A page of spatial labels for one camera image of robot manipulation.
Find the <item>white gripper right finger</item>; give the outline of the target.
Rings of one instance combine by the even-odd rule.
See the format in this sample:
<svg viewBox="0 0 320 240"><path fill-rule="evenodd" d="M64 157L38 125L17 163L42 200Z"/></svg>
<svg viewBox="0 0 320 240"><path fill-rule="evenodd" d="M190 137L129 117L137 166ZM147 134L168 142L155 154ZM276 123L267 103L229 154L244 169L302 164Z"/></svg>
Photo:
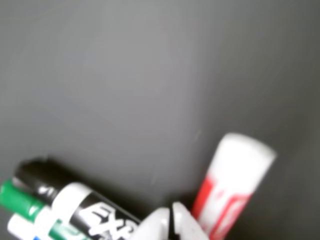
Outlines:
<svg viewBox="0 0 320 240"><path fill-rule="evenodd" d="M181 203L172 204L174 233L181 240L209 240L190 211Z"/></svg>

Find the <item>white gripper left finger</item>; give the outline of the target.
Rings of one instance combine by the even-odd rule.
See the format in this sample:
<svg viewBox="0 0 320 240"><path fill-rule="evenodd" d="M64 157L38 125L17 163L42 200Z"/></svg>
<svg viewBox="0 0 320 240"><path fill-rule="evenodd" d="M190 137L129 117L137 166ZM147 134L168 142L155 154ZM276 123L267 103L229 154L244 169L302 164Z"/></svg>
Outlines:
<svg viewBox="0 0 320 240"><path fill-rule="evenodd" d="M134 232L135 240L169 240L170 209L160 207L149 214Z"/></svg>

